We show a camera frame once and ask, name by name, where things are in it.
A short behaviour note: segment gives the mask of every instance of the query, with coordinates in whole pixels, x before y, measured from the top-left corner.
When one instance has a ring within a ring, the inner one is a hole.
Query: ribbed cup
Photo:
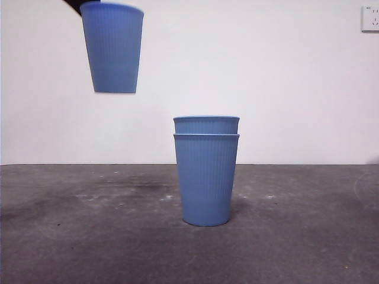
[[[216,226],[229,219],[238,134],[174,134],[184,221]]]
[[[143,12],[98,1],[80,9],[95,91],[135,93]]]
[[[175,117],[177,134],[237,134],[239,117],[221,115],[193,115]]]

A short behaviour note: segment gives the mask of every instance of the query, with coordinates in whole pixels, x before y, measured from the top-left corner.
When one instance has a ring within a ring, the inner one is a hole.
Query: cup base
[[[183,220],[184,223],[187,223],[188,225],[196,226],[196,227],[217,227],[217,226],[225,225],[226,223],[229,222],[229,219],[228,219],[228,220],[226,220],[226,222],[222,222],[222,223],[215,224],[215,225],[197,225],[197,224],[193,224],[193,223],[187,222],[184,219],[182,219],[182,220]]]

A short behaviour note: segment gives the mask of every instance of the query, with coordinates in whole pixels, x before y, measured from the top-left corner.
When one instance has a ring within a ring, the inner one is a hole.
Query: blue plastic cup
[[[192,115],[175,117],[175,133],[237,134],[239,117]]]
[[[174,134],[183,220],[217,226],[229,220],[238,134]]]
[[[86,2],[80,9],[95,91],[135,93],[143,12],[98,1]]]

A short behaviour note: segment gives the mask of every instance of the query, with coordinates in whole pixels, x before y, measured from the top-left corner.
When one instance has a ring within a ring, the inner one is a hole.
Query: white wall
[[[2,163],[174,163],[172,117],[238,115],[238,163],[379,156],[379,34],[361,0],[132,0],[136,95],[94,93],[81,18],[2,0]]]

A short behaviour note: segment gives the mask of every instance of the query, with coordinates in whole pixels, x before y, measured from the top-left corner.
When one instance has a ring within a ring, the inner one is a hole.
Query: wall socket
[[[379,33],[379,6],[362,7],[362,31],[364,33]]]

